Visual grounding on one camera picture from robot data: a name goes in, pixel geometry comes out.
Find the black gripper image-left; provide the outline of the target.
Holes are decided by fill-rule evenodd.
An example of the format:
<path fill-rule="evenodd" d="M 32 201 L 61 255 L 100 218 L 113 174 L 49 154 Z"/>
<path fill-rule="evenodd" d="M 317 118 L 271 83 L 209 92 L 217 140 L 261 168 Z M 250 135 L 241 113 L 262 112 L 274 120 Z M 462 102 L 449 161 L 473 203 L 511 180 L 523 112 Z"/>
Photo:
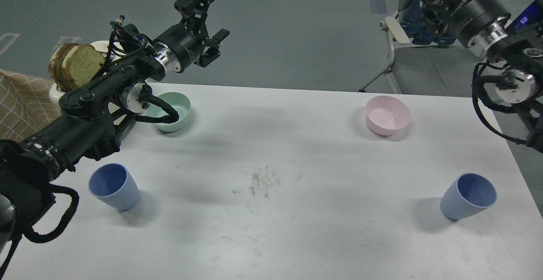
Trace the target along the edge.
<path fill-rule="evenodd" d="M 207 67 L 221 55 L 219 48 L 230 31 L 221 29 L 209 35 L 206 19 L 213 2 L 215 0 L 174 2 L 174 8 L 182 15 L 181 21 L 154 40 L 154 59 L 166 72 L 182 73 L 192 64 Z"/>

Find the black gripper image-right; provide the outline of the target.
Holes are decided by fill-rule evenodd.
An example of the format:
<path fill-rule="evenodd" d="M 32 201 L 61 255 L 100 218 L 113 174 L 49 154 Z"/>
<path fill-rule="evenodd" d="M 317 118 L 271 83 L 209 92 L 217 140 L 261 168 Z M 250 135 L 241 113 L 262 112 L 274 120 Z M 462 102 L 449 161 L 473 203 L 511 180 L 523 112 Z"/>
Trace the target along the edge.
<path fill-rule="evenodd" d="M 421 19 L 437 34 L 453 35 L 466 47 L 472 47 L 487 29 L 504 27 L 510 12 L 498 0 L 419 0 Z"/>

